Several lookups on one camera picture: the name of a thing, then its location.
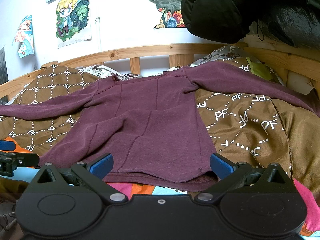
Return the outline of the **maroon long-sleeve sweater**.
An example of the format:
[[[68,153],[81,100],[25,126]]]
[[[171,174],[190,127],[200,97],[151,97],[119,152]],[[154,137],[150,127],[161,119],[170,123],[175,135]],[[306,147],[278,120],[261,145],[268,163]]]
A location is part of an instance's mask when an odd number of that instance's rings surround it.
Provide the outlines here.
[[[195,92],[258,94],[319,113],[315,94],[302,95],[225,62],[184,66],[162,75],[117,81],[100,79],[84,89],[34,105],[1,106],[1,115],[52,119],[80,112],[67,135],[40,158],[58,168],[110,153],[110,182],[181,186],[202,191],[215,146],[196,107]]]

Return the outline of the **brown PF patterned duvet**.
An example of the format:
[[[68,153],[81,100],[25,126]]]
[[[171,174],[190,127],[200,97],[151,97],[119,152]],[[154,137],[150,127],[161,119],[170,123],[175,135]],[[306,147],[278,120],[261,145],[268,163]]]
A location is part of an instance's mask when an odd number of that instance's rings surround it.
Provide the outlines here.
[[[265,168],[279,163],[287,175],[319,194],[319,113],[284,100],[258,94],[215,93],[199,88],[196,107],[202,122],[223,157]],[[4,121],[10,116],[2,116]],[[1,137],[20,140],[23,147],[42,157],[60,142],[79,120],[80,112],[52,119],[23,120],[1,127]],[[217,180],[211,169],[196,178],[197,184]]]

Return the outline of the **yellow-green cloth tag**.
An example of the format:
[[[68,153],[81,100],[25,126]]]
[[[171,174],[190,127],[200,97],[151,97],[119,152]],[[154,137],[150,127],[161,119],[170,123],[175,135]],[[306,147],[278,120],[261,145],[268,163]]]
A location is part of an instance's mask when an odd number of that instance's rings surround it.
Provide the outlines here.
[[[249,57],[246,57],[247,63],[249,64],[251,73],[267,81],[273,79],[270,68],[262,63],[251,61]]]

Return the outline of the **small cartoon poster left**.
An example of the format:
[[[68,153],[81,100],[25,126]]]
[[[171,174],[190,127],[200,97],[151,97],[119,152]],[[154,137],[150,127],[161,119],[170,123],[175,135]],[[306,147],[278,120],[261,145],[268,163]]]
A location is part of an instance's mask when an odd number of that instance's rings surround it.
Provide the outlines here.
[[[34,54],[33,20],[31,15],[25,16],[20,23],[14,42],[21,42],[17,52],[20,58]]]

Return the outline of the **anime boy poster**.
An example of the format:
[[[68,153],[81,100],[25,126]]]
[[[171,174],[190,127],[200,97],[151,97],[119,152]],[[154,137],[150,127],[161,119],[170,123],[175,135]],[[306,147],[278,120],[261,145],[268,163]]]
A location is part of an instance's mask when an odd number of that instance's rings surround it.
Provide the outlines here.
[[[92,38],[89,4],[89,0],[59,0],[56,7],[59,49]]]

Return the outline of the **black puffy jacket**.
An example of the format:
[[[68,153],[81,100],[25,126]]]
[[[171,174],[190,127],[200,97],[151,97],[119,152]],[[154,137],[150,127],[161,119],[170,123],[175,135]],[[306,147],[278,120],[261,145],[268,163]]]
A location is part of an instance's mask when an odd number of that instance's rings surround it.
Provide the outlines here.
[[[222,43],[257,33],[293,47],[319,49],[319,0],[182,0],[186,28]]]

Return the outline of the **wooden bed frame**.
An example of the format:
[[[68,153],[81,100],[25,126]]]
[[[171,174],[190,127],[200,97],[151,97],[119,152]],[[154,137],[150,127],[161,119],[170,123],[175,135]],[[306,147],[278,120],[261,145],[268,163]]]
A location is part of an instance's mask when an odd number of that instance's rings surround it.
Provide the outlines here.
[[[295,48],[271,40],[259,42],[252,35],[236,46],[254,55],[258,60],[273,68],[282,80],[288,84],[289,74],[296,73],[310,79],[310,85],[319,90],[319,51]],[[181,43],[156,46],[143,46],[107,50],[100,53],[77,57],[60,64],[66,67],[85,67],[107,61],[129,59],[132,73],[140,73],[140,58],[146,56],[169,57],[169,65],[175,67],[193,62],[196,54],[209,54],[220,48],[214,43]],[[12,99],[23,87],[33,81],[51,63],[44,64],[39,70],[17,77],[1,85],[1,97]]]

